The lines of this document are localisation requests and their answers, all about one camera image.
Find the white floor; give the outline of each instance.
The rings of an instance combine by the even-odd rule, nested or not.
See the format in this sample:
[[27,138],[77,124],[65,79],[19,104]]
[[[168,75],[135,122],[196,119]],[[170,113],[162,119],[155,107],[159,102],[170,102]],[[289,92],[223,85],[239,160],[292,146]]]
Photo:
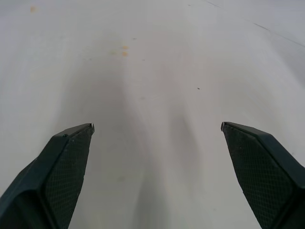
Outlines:
[[220,125],[305,165],[304,24],[302,0],[0,1],[0,194],[93,122],[71,229],[259,229]]

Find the floor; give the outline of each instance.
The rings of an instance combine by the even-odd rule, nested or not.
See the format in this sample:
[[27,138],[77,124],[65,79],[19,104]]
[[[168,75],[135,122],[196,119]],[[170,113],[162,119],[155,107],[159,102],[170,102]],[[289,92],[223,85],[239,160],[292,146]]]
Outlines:
[[0,194],[92,122],[71,229],[259,229],[222,121],[305,165],[302,0],[0,1]]

